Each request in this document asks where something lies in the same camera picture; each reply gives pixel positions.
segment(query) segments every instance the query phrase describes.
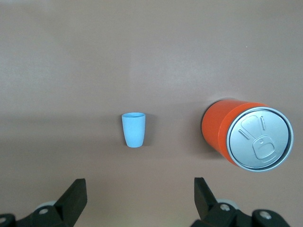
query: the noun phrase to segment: tin can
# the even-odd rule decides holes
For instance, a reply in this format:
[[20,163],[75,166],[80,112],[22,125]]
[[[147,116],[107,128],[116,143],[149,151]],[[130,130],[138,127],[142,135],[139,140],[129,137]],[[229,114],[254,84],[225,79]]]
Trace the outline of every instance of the tin can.
[[294,143],[292,126],[281,112],[234,99],[218,101],[206,111],[202,134],[228,161],[252,172],[279,166]]

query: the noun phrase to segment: silver bolt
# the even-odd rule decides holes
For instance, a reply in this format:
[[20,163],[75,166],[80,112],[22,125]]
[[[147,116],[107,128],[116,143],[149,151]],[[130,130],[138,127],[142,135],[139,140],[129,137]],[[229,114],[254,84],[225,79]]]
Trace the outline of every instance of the silver bolt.
[[47,212],[48,212],[48,209],[44,208],[44,209],[42,209],[42,210],[39,211],[39,214],[43,215],[43,214],[46,214]]
[[266,211],[261,211],[261,212],[260,212],[260,216],[261,216],[262,218],[267,219],[267,220],[270,220],[270,219],[271,219],[271,215],[270,215],[268,212],[266,212]]
[[0,218],[0,224],[6,222],[6,218]]
[[224,210],[224,211],[230,211],[231,210],[231,208],[227,204],[221,204],[220,208],[221,208],[221,210]]

